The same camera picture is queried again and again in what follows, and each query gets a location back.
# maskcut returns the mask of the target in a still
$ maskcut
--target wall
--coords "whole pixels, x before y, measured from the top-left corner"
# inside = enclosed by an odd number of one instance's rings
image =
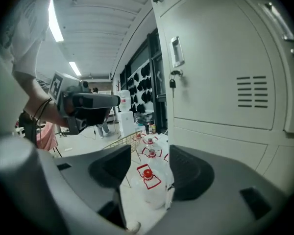
[[[93,88],[97,87],[99,91],[112,91],[112,83],[111,82],[97,82],[97,83],[89,83],[89,88],[93,91]]]
[[[121,59],[119,60],[116,69],[112,71],[112,75],[120,74],[124,70],[125,65],[127,65],[137,49],[146,40],[147,35],[152,33],[156,28],[157,23],[155,14],[153,10],[151,10],[133,34],[131,40],[126,46],[126,49],[124,50]]]

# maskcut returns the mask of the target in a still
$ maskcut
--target ceiling light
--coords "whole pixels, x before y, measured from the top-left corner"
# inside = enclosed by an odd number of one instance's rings
[[[70,66],[72,67],[73,71],[77,76],[81,76],[82,74],[79,72],[75,62],[69,62]]]
[[[56,42],[63,41],[63,36],[61,34],[57,17],[55,15],[53,0],[51,0],[50,2],[48,11],[49,11],[49,28],[53,34],[53,37]]]

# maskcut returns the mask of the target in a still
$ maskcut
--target person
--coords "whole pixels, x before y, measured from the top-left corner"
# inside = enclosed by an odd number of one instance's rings
[[[49,99],[36,80],[36,61],[41,42],[48,29],[48,8],[51,0],[14,0],[0,31],[0,68],[11,72],[29,96],[24,110],[34,116]],[[46,106],[41,120],[68,127],[55,102]],[[138,225],[129,228],[135,232]]]
[[[98,94],[98,88],[97,87],[93,88],[93,93]],[[100,136],[101,139],[103,139],[103,130],[107,135],[109,135],[111,133],[109,128],[108,128],[107,121],[104,122],[103,124],[96,124],[96,127],[98,129],[98,133],[99,133],[99,136]]]

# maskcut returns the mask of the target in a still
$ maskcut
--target cabinet door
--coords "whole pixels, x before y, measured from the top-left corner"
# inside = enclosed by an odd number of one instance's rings
[[[274,81],[255,27],[232,0],[187,0],[161,18],[167,49],[183,53],[175,118],[271,129]]]

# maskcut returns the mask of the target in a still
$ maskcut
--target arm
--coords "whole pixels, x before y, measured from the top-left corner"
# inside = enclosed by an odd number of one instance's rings
[[[29,101],[25,106],[25,110],[33,116],[38,107],[49,99],[49,96],[44,92],[33,76],[18,71],[13,72],[13,75],[23,90],[29,95]],[[45,108],[41,119],[63,127],[68,126],[66,120],[60,116],[57,106],[53,101]]]
[[[39,106],[49,99],[49,96],[35,79],[35,68],[40,44],[41,41],[37,40],[13,67],[15,79],[29,95],[29,101],[25,106],[25,110],[32,116],[36,113]],[[66,120],[60,116],[56,104],[53,101],[48,104],[41,118],[44,121],[55,123],[63,127],[68,126]]]

